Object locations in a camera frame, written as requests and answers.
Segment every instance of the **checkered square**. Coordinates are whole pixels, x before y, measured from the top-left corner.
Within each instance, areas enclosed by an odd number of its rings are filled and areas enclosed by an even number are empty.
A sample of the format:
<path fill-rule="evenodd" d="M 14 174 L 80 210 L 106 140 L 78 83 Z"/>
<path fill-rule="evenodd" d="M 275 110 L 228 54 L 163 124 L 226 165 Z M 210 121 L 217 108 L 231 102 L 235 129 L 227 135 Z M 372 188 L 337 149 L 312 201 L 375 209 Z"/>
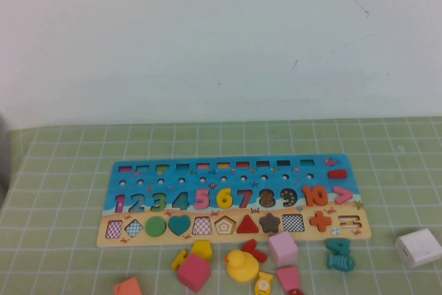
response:
<path fill-rule="evenodd" d="M 209 235 L 212 234 L 212 225 L 209 217 L 197 217 L 193 223 L 193 235 Z"/>
<path fill-rule="evenodd" d="M 106 238 L 119 238 L 122 234 L 123 222 L 121 220 L 113 220 L 108 222 L 106 230 Z"/>
<path fill-rule="evenodd" d="M 127 234 L 129 234 L 131 238 L 134 238 L 136 237 L 136 235 L 138 235 L 139 232 L 143 230 L 143 226 L 138 222 L 138 220 L 135 219 L 129 225 L 127 225 L 124 230 L 127 232 Z"/>
<path fill-rule="evenodd" d="M 301 214 L 283 214 L 282 224 L 285 231 L 304 231 L 304 220 Z"/>

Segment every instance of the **white block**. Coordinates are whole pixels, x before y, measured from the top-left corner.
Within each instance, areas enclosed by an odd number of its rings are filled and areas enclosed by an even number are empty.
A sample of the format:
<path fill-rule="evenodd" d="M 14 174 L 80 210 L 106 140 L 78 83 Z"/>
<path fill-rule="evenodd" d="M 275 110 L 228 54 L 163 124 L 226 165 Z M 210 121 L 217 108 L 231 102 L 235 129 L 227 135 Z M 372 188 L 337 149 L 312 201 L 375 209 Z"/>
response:
<path fill-rule="evenodd" d="M 418 267 L 442 257 L 442 247 L 428 228 L 399 236 L 396 248 L 409 268 Z"/>

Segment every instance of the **pink number 5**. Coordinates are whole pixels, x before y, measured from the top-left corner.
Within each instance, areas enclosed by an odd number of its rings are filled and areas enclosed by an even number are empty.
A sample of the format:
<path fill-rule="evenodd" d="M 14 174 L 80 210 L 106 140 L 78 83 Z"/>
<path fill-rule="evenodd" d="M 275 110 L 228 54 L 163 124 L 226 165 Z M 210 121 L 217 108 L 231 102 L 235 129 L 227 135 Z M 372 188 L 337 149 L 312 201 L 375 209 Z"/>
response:
<path fill-rule="evenodd" d="M 196 191 L 196 197 L 195 197 L 195 209 L 204 210 L 207 209 L 209 205 L 210 205 L 209 190 L 198 189 Z"/>

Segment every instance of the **green number 3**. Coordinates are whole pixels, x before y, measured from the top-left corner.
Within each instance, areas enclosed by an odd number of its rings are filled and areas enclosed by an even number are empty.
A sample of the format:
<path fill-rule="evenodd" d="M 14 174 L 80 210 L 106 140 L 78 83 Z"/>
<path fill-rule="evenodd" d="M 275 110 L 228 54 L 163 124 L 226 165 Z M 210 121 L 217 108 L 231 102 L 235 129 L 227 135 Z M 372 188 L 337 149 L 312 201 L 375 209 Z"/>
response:
<path fill-rule="evenodd" d="M 151 211 L 159 212 L 163 211 L 166 207 L 166 194 L 164 193 L 154 193 L 152 197 L 155 199 L 153 204 L 158 204 L 157 207 L 151 207 Z"/>

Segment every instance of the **green circle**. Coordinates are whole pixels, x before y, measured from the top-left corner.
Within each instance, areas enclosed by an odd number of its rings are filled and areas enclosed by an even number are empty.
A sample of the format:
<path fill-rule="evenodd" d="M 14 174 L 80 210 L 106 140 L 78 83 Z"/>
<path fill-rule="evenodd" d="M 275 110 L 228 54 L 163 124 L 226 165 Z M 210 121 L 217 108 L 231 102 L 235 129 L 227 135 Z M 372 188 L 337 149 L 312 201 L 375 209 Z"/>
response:
<path fill-rule="evenodd" d="M 161 217 L 152 217 L 146 222 L 146 233 L 153 238 L 162 235 L 166 231 L 166 222 Z"/>

